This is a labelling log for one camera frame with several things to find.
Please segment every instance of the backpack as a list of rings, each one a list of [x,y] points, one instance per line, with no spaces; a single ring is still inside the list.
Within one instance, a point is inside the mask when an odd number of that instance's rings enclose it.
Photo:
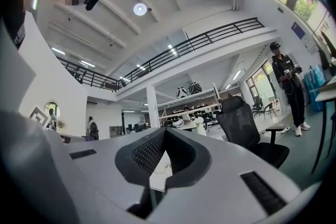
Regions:
[[[90,128],[91,128],[91,133],[92,133],[92,134],[93,134],[93,133],[98,133],[98,127],[97,127],[97,125],[96,125],[95,122],[92,122],[92,123],[91,123]]]

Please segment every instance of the black jacket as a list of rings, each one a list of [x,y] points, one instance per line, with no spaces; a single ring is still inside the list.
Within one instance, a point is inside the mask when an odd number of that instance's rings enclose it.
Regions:
[[[276,56],[272,57],[273,71],[274,71],[274,74],[280,86],[285,90],[286,93],[291,93],[293,90],[293,87],[300,86],[301,82],[295,73],[293,73],[293,77],[290,80],[287,79],[287,80],[284,80],[283,82],[279,81],[280,77],[285,75],[284,71],[286,69],[289,69],[289,70],[294,69],[293,61],[287,55],[281,54],[281,56],[282,56],[282,60],[280,60]]]

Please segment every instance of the shoe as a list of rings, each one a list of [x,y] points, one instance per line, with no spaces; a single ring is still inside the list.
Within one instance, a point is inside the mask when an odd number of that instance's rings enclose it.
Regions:
[[[296,136],[301,136],[302,135],[302,133],[301,133],[301,127],[300,126],[296,127],[296,129],[295,129],[295,135]]]
[[[303,129],[305,131],[310,129],[310,126],[306,122],[301,123],[300,127],[301,127],[301,129]]]

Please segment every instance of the cap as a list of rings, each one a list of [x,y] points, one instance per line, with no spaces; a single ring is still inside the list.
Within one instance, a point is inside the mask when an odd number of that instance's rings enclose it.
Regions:
[[[277,43],[277,42],[272,42],[271,45],[269,46],[269,48],[270,48],[271,50],[276,50],[276,49],[279,49],[280,46],[281,46],[281,45],[280,45],[279,43]]]

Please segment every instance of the vent grille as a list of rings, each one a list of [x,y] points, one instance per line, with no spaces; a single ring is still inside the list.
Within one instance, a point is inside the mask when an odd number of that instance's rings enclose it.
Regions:
[[[73,54],[69,54],[69,57],[70,57],[71,59],[73,59],[73,60],[76,60],[76,61],[79,61],[79,60],[80,60],[77,56],[75,56],[75,55],[73,55]]]
[[[72,159],[79,159],[79,158],[83,158],[83,157],[86,157],[86,156],[90,156],[90,155],[95,154],[95,153],[97,153],[95,150],[90,149],[90,150],[86,150],[86,151],[78,151],[78,152],[70,153],[70,157]]]
[[[240,176],[267,214],[271,215],[286,205],[257,173],[250,172]]]

